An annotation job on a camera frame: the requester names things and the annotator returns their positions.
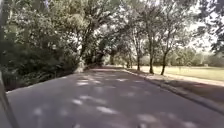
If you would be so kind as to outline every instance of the lawn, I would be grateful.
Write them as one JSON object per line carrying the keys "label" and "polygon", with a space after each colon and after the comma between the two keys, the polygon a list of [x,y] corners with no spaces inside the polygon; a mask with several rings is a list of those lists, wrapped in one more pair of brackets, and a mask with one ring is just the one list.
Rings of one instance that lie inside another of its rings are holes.
{"label": "lawn", "polygon": [[[142,66],[141,70],[149,71],[148,66]],[[160,74],[162,67],[154,67],[156,74]],[[215,67],[166,67],[165,74],[190,76],[209,80],[224,81],[224,68]]]}

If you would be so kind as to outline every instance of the tree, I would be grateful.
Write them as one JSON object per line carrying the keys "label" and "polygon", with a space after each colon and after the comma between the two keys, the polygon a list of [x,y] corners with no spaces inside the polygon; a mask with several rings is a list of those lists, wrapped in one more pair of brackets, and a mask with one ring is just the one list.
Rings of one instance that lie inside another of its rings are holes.
{"label": "tree", "polygon": [[160,33],[163,39],[158,43],[163,52],[161,75],[164,75],[168,53],[175,47],[185,46],[191,35],[188,35],[189,32],[185,29],[190,16],[189,7],[176,1],[164,0],[161,4],[165,8],[162,11],[164,23],[162,24],[162,33]]}
{"label": "tree", "polygon": [[200,13],[197,18],[206,26],[203,27],[202,34],[208,32],[216,37],[216,42],[212,43],[212,51],[216,54],[224,53],[224,1],[223,0],[200,0]]}

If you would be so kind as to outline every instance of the road edge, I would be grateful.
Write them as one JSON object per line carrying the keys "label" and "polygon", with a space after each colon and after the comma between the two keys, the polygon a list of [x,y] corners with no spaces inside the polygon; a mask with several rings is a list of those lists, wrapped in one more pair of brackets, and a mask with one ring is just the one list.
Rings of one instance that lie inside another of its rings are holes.
{"label": "road edge", "polygon": [[137,73],[133,73],[133,72],[130,72],[126,69],[123,69],[124,72],[126,73],[129,73],[129,74],[132,74],[132,75],[135,75],[135,76],[138,76],[140,78],[143,78],[144,80],[146,80],[147,82],[150,82],[152,84],[155,84],[163,89],[166,89],[168,90],[169,92],[172,92],[176,95],[179,95],[185,99],[188,99],[188,100],[191,100],[197,104],[200,104],[206,108],[209,108],[213,111],[216,111],[218,112],[219,114],[222,114],[224,115],[224,107],[222,107],[221,105],[215,103],[214,101],[212,100],[209,100],[209,99],[206,99],[204,97],[201,97],[197,94],[194,94],[192,92],[189,92],[187,90],[184,90],[184,89],[180,89],[180,88],[177,88],[177,87],[173,87],[169,84],[164,84],[164,83],[161,83],[161,82],[157,82],[157,81],[153,81],[151,80],[150,78],[147,78],[146,76],[144,75],[141,75],[141,74],[137,74]]}

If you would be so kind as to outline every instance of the asphalt road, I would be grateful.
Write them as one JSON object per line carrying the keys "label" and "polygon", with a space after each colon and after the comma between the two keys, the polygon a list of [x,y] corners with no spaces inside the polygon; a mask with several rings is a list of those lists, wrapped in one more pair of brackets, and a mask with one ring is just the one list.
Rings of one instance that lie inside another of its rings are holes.
{"label": "asphalt road", "polygon": [[[119,71],[89,72],[8,93],[21,128],[224,128],[224,116]],[[11,128],[0,107],[0,128]]]}

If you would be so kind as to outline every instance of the vegetation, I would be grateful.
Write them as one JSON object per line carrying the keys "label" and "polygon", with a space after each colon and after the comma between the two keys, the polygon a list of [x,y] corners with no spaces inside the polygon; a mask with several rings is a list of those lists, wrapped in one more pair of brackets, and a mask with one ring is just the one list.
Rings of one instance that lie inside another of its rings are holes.
{"label": "vegetation", "polygon": [[1,4],[0,69],[6,88],[103,64],[137,65],[138,70],[149,65],[152,74],[153,66],[161,65],[162,75],[167,65],[221,66],[222,54],[205,57],[187,47],[203,34],[188,30],[206,17],[192,11],[196,2],[5,0]]}

